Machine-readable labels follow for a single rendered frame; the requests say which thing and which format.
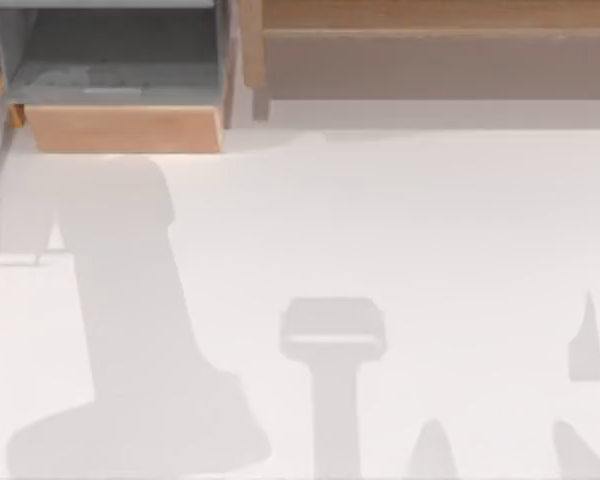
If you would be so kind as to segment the pale wooden drawer front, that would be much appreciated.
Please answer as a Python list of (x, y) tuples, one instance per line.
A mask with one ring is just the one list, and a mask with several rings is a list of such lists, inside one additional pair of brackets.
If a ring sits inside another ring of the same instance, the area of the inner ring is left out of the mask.
[(210, 106), (27, 105), (25, 116), (46, 153), (217, 153), (225, 130)]

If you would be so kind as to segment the wooden cupboard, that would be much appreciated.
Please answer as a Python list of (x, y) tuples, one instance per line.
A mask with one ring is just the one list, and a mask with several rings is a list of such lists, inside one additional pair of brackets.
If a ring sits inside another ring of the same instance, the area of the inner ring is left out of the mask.
[(600, 100), (600, 0), (236, 2), (259, 118), (273, 100)]

